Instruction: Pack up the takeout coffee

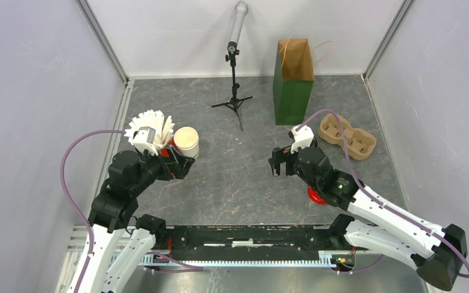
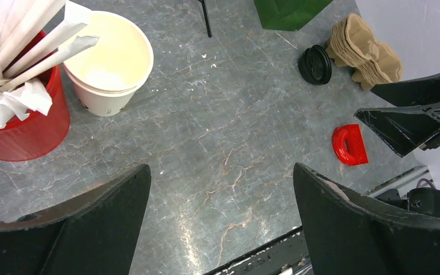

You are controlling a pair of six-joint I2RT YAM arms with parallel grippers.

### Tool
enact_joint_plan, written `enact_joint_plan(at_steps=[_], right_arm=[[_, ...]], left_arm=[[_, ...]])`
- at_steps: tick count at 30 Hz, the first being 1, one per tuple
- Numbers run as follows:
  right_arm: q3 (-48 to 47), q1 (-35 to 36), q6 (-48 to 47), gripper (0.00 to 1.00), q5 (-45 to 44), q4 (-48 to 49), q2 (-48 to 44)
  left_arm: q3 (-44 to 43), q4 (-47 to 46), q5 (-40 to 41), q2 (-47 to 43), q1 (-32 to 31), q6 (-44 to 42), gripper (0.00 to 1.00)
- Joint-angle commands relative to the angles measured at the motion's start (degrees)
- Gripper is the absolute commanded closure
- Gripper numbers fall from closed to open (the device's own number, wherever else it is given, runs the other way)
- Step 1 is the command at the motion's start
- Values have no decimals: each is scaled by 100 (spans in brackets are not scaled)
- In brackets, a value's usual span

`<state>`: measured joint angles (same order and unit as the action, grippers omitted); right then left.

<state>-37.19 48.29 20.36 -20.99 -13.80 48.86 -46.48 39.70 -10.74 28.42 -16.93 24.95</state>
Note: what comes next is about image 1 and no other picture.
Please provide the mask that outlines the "white paper coffee cup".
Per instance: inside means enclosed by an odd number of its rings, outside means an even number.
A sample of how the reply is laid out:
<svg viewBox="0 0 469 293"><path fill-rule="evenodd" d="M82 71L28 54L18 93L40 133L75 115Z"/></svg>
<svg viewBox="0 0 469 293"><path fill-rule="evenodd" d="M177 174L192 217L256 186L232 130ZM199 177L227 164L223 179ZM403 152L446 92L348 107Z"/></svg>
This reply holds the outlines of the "white paper coffee cup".
<svg viewBox="0 0 469 293"><path fill-rule="evenodd" d="M199 137L198 132L189 126L178 129L173 136L174 143L180 153L186 157L198 158Z"/></svg>

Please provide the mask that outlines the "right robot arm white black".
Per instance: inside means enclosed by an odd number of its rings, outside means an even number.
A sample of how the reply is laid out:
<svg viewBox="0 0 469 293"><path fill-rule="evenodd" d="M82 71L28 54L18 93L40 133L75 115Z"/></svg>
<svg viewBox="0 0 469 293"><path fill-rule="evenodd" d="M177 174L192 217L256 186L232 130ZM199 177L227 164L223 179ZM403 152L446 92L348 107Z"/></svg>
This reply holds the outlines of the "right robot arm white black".
<svg viewBox="0 0 469 293"><path fill-rule="evenodd" d="M335 169L324 152L314 146L293 151L291 146L274 148L269 158L272 173L298 176L312 201L346 211L341 226L332 228L332 247L375 250L416 271L426 283L451 291L468 254L465 231L417 217L381 197L351 174Z"/></svg>

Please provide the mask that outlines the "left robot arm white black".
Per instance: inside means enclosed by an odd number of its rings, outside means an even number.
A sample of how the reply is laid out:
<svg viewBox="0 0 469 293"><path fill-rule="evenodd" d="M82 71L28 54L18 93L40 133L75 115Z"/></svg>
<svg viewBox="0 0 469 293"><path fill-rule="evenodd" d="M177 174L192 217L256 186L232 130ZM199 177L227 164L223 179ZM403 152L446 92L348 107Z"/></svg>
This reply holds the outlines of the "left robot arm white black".
<svg viewBox="0 0 469 293"><path fill-rule="evenodd" d="M167 156L147 151L121 151L112 158L109 177L93 200L89 232L69 292L122 292L146 253L167 242L165 220L143 215L136 221L126 247L114 250L139 207L137 198L155 181L184 179L195 158L181 155L169 145Z"/></svg>

